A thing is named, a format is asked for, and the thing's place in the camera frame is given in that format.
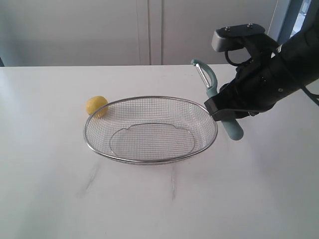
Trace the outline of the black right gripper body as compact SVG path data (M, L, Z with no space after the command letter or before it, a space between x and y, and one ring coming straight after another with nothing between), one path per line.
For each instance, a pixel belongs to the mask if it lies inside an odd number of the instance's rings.
M249 114L268 111L274 104L305 86L307 45L286 42L280 46L266 34L243 37L251 56L236 69L235 78L220 92L252 94Z

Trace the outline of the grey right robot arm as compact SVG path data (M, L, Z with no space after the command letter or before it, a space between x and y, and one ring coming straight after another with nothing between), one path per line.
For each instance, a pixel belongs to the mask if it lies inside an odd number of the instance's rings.
M212 47L228 58L245 48L250 58L236 67L235 78L204 104L215 121L242 119L270 110L319 78L319 28L310 27L280 45L258 24L223 27L214 32Z

